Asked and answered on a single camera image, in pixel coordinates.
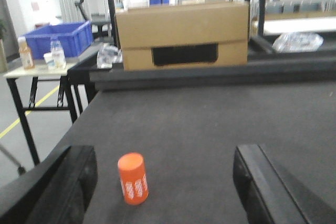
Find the gray floor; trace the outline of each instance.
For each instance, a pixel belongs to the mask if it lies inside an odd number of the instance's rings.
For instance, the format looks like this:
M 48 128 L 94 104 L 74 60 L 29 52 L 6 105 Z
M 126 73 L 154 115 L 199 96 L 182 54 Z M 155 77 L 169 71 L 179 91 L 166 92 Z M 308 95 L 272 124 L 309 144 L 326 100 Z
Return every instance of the gray floor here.
M 28 104 L 31 77 L 19 78 L 17 85 L 25 106 Z M 38 84 L 36 101 L 39 101 L 57 85 L 57 82 L 40 82 Z M 79 87 L 79 91 L 83 107 L 85 108 L 87 106 L 87 99 L 84 88 Z M 43 105 L 56 105 L 56 101 L 57 92 L 49 97 Z M 0 74 L 0 112 L 1 133 L 18 118 L 10 90 L 2 73 Z M 32 112 L 27 118 L 39 157 L 42 161 L 71 127 L 70 114 L 67 111 Z M 27 170 L 33 168 L 33 162 L 20 124 L 0 138 L 0 143 L 4 145 Z M 17 177 L 17 167 L 0 152 L 0 187 Z

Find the orange can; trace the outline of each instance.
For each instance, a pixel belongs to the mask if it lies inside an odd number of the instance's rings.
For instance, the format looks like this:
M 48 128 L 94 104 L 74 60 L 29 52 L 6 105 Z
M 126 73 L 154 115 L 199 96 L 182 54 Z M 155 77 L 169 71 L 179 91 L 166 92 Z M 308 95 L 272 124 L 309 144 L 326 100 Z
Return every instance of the orange can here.
M 125 202 L 131 205 L 143 203 L 148 197 L 145 163 L 139 153 L 128 153 L 118 161 L 120 183 Z

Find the cardboard box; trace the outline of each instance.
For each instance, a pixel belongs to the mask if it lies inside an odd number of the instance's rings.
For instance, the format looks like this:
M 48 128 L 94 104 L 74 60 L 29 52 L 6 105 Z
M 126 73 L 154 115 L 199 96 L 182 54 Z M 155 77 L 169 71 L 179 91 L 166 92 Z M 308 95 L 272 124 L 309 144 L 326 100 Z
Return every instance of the cardboard box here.
M 156 6 L 116 14 L 125 70 L 227 66 L 247 63 L 248 4 L 209 1 L 204 4 Z M 216 47 L 212 62 L 155 62 L 157 49 Z
M 245 3 L 162 6 L 116 16 L 122 49 L 247 39 L 248 5 Z
M 247 63 L 247 40 L 217 45 L 218 59 L 215 62 L 180 63 L 156 66 L 151 48 L 123 50 L 124 70 L 154 70 L 173 68 L 201 68 L 244 65 Z

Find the clear plastic bag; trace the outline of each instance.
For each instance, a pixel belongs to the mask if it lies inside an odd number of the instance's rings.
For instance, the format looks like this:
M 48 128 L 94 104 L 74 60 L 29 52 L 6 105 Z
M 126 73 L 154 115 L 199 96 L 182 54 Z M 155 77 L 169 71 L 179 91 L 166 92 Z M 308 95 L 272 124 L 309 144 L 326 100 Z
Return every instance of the clear plastic bag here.
M 323 44 L 323 38 L 315 33 L 282 34 L 273 44 L 276 52 L 313 52 Z
M 122 52 L 115 46 L 103 45 L 97 55 L 97 68 L 112 68 L 122 62 Z

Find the gray felt surface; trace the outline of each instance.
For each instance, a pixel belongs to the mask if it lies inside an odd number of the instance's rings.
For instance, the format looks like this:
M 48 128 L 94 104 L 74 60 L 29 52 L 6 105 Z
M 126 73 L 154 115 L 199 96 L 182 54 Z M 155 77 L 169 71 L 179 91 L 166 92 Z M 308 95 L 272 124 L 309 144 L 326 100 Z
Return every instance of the gray felt surface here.
M 99 178 L 84 223 L 247 223 L 232 179 L 239 144 L 268 153 L 336 208 L 336 82 L 99 93 L 65 135 L 94 145 Z M 117 170 L 145 158 L 149 197 L 123 202 Z

